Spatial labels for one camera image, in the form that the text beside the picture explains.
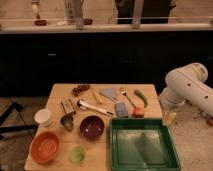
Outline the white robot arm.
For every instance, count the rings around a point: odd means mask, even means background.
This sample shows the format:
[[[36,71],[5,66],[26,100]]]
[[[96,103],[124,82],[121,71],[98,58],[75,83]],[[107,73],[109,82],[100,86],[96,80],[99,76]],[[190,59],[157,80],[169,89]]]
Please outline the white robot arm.
[[[163,124],[170,125],[186,101],[198,106],[209,126],[213,126],[213,88],[205,84],[208,70],[201,63],[191,63],[171,70],[165,77],[166,87],[159,95]]]

